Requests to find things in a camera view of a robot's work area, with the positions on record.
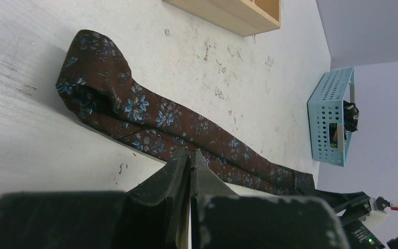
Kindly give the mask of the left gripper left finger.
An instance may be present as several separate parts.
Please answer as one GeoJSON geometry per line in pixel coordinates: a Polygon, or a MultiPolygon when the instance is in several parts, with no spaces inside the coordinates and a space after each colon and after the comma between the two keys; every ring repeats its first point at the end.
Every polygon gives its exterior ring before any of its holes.
{"type": "Polygon", "coordinates": [[[0,248],[187,248],[189,154],[130,191],[0,196],[0,248]]]}

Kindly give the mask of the blue plastic basket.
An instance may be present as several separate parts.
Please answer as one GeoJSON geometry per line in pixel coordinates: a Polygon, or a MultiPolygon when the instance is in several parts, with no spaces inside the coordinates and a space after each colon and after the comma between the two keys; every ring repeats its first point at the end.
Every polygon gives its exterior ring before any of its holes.
{"type": "Polygon", "coordinates": [[[344,101],[355,102],[354,68],[323,74],[307,102],[312,158],[346,165],[352,133],[344,128],[344,101]]]}

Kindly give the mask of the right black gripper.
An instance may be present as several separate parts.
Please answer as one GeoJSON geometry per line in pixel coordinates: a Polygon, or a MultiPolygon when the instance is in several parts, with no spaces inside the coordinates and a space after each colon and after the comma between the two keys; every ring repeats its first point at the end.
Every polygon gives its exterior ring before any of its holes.
{"type": "MultiPolygon", "coordinates": [[[[370,197],[364,192],[336,193],[317,190],[309,187],[299,187],[296,193],[302,196],[312,196],[323,199],[336,213],[347,211],[370,211],[370,197]]],[[[356,220],[344,226],[350,248],[398,248],[398,237],[389,240],[386,245],[376,236],[356,220]]]]}

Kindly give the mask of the wooden compartment tray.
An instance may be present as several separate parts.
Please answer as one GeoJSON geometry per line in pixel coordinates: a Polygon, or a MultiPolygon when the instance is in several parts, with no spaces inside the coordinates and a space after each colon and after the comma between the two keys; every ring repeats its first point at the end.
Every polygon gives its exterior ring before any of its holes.
{"type": "Polygon", "coordinates": [[[279,0],[167,0],[166,3],[241,37],[281,28],[279,0]]]}

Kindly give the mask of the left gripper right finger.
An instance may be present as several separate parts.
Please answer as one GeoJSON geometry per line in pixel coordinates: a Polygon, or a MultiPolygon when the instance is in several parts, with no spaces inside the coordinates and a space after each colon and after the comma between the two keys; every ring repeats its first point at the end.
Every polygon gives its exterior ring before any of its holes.
{"type": "Polygon", "coordinates": [[[349,248],[339,218],[314,197],[240,196],[191,157],[193,248],[349,248]]]}

